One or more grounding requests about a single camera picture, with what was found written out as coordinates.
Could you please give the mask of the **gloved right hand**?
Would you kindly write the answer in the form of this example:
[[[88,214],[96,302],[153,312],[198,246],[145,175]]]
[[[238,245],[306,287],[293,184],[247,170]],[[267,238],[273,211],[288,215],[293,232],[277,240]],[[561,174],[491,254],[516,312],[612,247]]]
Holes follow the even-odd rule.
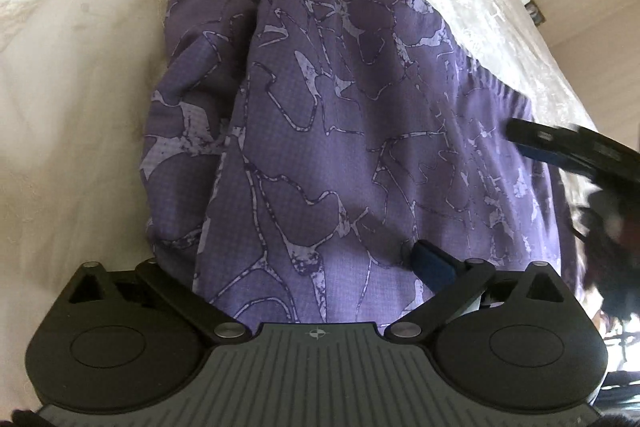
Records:
[[[580,207],[585,289],[596,288],[602,311],[626,322],[639,314],[639,199],[599,190]]]

